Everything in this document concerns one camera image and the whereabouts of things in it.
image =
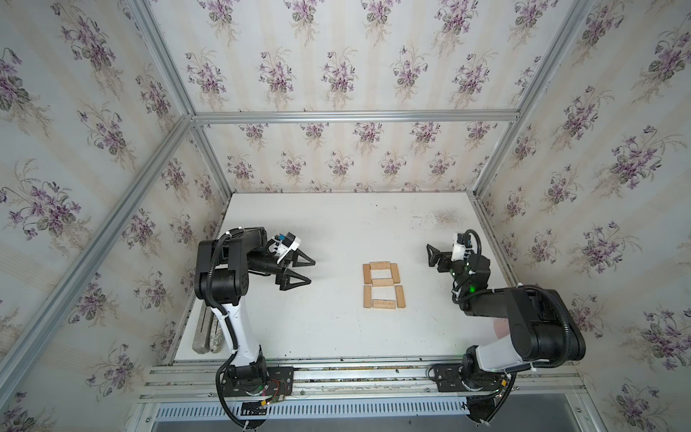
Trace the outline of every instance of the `wooden block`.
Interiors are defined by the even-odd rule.
[[[391,277],[393,283],[401,283],[401,275],[398,274],[398,264],[396,263],[391,263]]]
[[[365,308],[369,309],[372,307],[372,286],[365,285]]]
[[[391,263],[388,261],[377,261],[376,263],[370,263],[371,270],[389,270],[391,268]]]
[[[396,306],[398,306],[400,309],[405,308],[406,298],[403,296],[403,287],[396,285],[394,289],[396,289]]]
[[[365,276],[365,285],[372,285],[372,273],[370,273],[370,265],[362,265],[362,274]]]
[[[396,302],[393,300],[372,300],[374,309],[395,309]]]
[[[393,286],[393,279],[388,278],[388,279],[372,279],[372,286],[379,287],[379,286]]]

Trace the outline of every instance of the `wooden stick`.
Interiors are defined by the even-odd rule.
[[[375,309],[395,309],[396,302],[393,300],[372,300],[372,307]]]
[[[398,306],[399,309],[405,308],[406,298],[403,296],[403,287],[400,285],[396,285],[394,289],[396,290],[396,306]]]
[[[372,286],[365,285],[365,308],[370,309],[372,307]]]

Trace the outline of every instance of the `black cable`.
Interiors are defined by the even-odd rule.
[[[466,232],[465,234],[463,234],[463,237],[468,236],[468,234],[472,234],[473,237],[475,237],[475,242],[477,243],[477,255],[482,255],[482,244],[480,243],[480,236],[477,235],[477,232],[475,232],[474,229],[466,229]]]
[[[488,422],[488,423],[491,422],[492,419],[494,418],[494,416],[495,416],[495,415],[497,414],[497,412],[499,411],[499,408],[501,408],[502,405],[504,405],[504,401],[507,400],[507,397],[509,396],[509,393],[511,393],[511,389],[513,388],[513,383],[515,383],[515,381],[516,381],[516,374],[514,373],[514,374],[511,374],[511,379],[509,380],[509,383],[507,384],[507,390],[504,392],[504,395],[503,395],[502,398],[499,400],[499,402],[497,403],[497,405],[494,407],[494,409],[492,410],[492,412],[490,413],[490,415],[487,417],[487,419],[485,420],[485,422]]]

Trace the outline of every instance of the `aluminum frame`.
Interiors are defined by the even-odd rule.
[[[400,111],[250,111],[198,113],[200,124],[242,123],[345,123],[345,122],[509,122],[519,117],[515,109],[443,109]]]
[[[564,18],[554,39],[552,39],[547,53],[542,56],[542,62],[518,104],[520,117],[504,131],[499,144],[487,160],[487,165],[485,165],[482,173],[480,173],[480,177],[477,179],[473,189],[475,195],[482,197],[489,189],[489,185],[502,166],[513,141],[530,119],[540,98],[547,92],[549,82],[556,74],[563,59],[568,56],[571,46],[578,37],[578,31],[584,25],[585,17],[592,9],[594,3],[595,0],[575,0],[571,4],[566,18]]]
[[[149,158],[135,180],[125,191],[115,209],[100,225],[84,251],[69,267],[57,287],[24,328],[10,352],[0,362],[0,405],[14,396],[21,383],[53,335],[60,329],[77,298],[91,281],[94,272],[103,263],[120,237],[120,230],[134,214],[147,192],[158,179],[163,167],[173,156],[191,127],[191,116],[186,115],[168,133],[156,152]]]

